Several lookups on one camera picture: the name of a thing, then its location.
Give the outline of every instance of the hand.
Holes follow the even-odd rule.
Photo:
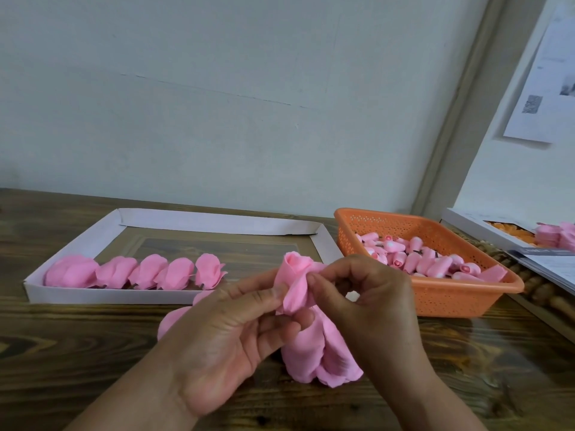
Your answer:
[[[408,275],[352,255],[307,278],[317,305],[388,402],[399,391],[405,398],[426,390],[435,372],[421,343]],[[344,298],[351,290],[360,295],[356,302]]]
[[[217,288],[188,310],[151,355],[172,369],[176,390],[196,417],[226,402],[267,356],[310,326],[314,314],[275,315],[288,291],[277,269]]]

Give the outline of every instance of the white box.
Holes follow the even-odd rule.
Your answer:
[[[475,239],[485,240],[504,251],[517,248],[518,246],[533,248],[533,245],[529,245],[527,242],[507,234],[485,221],[500,222],[502,224],[515,224],[534,234],[536,224],[529,224],[525,221],[520,221],[510,217],[485,213],[470,213],[457,209],[445,209],[441,220],[457,227],[459,230],[467,233]]]
[[[73,254],[94,258],[127,227],[265,236],[309,235],[323,263],[329,264],[342,257],[326,227],[319,222],[187,211],[116,209],[72,240],[24,280],[29,301],[51,304],[191,304],[199,291],[66,289],[43,285],[44,275],[56,261]]]

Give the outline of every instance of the orange plastic basket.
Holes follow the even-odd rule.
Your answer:
[[[360,209],[337,209],[338,246],[344,256],[368,255],[355,234],[376,231],[380,236],[411,239],[419,236],[423,244],[442,254],[459,254],[466,262],[482,269],[496,264],[487,254],[446,229],[443,225],[419,216],[400,215]],[[415,305],[419,316],[473,318],[482,316],[504,293],[523,292],[523,281],[507,269],[501,283],[456,281],[445,278],[412,277]]]

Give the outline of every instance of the wooden table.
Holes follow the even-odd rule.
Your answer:
[[[261,214],[0,189],[0,430],[59,430],[154,345],[174,306],[30,305],[21,282],[118,207]],[[334,219],[314,218],[335,236]],[[508,297],[480,319],[420,320],[443,380],[491,430],[575,429],[575,346]],[[198,429],[399,429],[364,377],[298,384],[266,360]]]

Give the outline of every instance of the left hand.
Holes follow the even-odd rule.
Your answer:
[[[291,317],[275,315],[288,291],[285,284],[273,287],[276,273],[218,287],[151,351],[170,367],[175,389],[194,416],[223,405],[258,364],[312,324],[309,309]]]

